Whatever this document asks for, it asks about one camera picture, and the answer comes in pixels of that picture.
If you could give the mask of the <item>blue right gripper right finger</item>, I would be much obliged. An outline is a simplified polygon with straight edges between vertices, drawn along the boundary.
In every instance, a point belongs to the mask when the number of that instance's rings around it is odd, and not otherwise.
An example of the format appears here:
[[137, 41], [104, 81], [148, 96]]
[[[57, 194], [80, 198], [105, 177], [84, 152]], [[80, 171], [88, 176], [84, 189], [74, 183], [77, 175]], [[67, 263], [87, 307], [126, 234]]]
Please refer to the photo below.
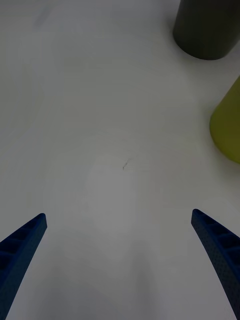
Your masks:
[[236, 319], [239, 319], [240, 238], [199, 209], [192, 211], [191, 225], [214, 267]]

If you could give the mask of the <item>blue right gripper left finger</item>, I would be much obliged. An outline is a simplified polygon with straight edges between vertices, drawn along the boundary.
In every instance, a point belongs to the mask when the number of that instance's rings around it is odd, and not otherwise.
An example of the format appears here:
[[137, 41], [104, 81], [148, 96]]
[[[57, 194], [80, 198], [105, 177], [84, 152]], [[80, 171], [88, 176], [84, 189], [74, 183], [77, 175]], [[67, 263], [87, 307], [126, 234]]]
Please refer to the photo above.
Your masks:
[[0, 242], [0, 319], [5, 320], [47, 229], [44, 213]]

